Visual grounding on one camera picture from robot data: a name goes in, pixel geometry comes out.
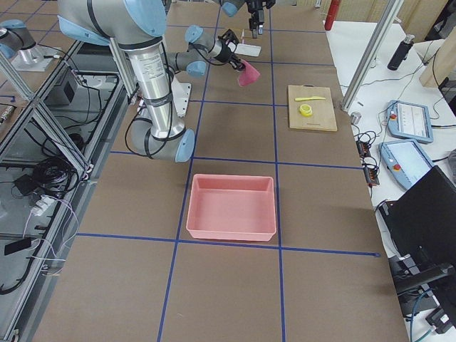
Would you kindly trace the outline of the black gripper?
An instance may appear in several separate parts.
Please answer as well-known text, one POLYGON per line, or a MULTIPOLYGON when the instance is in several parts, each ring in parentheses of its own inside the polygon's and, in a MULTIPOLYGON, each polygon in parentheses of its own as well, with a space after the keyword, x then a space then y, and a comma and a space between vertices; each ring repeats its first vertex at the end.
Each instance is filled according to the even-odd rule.
POLYGON ((248 12, 251 14, 249 18, 249 30, 254 33, 254 37, 263 34, 264 28, 264 8, 270 9, 275 5, 275 0, 246 0, 248 12))
POLYGON ((230 48, 233 45, 235 48, 239 43, 239 39, 235 32, 227 29, 221 36, 217 37, 217 43, 220 47, 220 52, 217 54, 217 60, 221 63, 228 63, 236 71, 244 71, 246 66, 235 52, 230 48))

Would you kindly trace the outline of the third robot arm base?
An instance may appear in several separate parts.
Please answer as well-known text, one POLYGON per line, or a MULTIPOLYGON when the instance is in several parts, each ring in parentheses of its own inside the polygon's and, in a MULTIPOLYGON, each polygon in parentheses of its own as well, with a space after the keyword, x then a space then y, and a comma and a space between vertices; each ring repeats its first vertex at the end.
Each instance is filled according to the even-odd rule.
POLYGON ((1 22, 1 52, 18 71, 44 72, 53 54, 46 55, 25 23, 18 19, 1 22))

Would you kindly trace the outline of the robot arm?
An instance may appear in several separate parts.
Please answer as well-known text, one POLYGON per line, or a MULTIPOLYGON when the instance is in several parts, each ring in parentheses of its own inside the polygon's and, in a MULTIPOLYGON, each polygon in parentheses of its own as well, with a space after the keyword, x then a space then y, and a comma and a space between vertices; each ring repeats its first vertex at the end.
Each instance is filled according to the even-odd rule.
POLYGON ((265 9, 271 9, 275 4, 275 0, 223 0, 216 1, 223 12, 233 17, 245 5, 247 11, 251 15, 249 18, 249 30, 252 33, 252 38, 256 39, 263 34, 265 22, 265 9))
POLYGON ((196 25, 185 33, 185 52, 167 52, 163 1, 59 1, 58 20, 61 32, 70 38, 99 46, 116 40, 126 53, 145 104, 131 123, 131 141, 137 155, 150 159, 186 162, 194 150, 195 134, 174 103, 176 72, 203 76, 212 58, 237 71, 247 68, 228 40, 196 25))

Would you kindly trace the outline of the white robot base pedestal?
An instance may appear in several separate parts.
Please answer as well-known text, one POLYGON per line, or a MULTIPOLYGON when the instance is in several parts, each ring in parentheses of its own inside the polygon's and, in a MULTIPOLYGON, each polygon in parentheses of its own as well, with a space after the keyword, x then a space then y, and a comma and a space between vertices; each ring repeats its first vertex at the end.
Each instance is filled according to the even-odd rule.
POLYGON ((140 82, 143 104, 137 114, 151 119, 168 120, 174 112, 178 117, 186 114, 192 86, 167 77, 140 82))

